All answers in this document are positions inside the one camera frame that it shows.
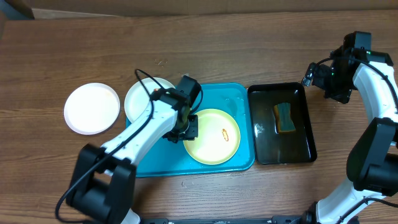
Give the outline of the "yellow plate with ketchup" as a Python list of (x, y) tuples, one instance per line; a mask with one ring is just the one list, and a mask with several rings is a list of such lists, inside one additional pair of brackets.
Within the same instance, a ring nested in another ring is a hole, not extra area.
[(205, 109), (198, 116), (198, 136), (183, 145), (196, 161), (206, 165), (218, 165), (231, 159), (237, 152), (241, 134), (235, 119), (217, 109)]

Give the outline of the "green and yellow sponge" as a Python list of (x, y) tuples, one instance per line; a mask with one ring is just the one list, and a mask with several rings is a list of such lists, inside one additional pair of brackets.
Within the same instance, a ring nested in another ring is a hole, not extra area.
[(291, 118), (290, 103), (283, 102), (275, 105), (273, 113), (278, 134), (291, 133), (296, 130)]

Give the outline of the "white plate with ketchup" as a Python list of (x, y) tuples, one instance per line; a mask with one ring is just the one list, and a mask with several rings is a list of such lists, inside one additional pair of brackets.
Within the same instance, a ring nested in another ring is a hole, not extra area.
[(103, 83), (87, 83), (74, 90), (64, 106), (67, 126), (82, 135), (94, 135), (109, 129), (120, 112), (118, 94)]

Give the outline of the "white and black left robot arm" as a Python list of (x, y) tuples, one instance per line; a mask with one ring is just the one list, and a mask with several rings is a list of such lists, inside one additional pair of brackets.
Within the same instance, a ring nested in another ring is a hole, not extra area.
[(140, 223), (131, 210), (140, 161), (161, 138), (171, 142), (198, 136), (198, 118), (191, 107), (201, 85), (184, 76), (176, 88), (159, 88), (135, 122), (101, 147), (85, 145), (79, 155), (63, 202), (89, 217), (88, 223)]

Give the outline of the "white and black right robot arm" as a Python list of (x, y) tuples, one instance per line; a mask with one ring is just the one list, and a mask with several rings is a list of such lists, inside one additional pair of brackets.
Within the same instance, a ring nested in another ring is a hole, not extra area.
[(324, 90), (325, 98), (349, 102), (361, 95), (368, 127), (349, 153), (345, 180), (326, 198), (311, 205), (295, 223), (357, 223), (374, 202), (396, 207), (386, 197), (397, 193), (397, 85), (389, 54), (371, 49), (371, 34), (355, 31), (327, 59), (311, 63), (302, 85)]

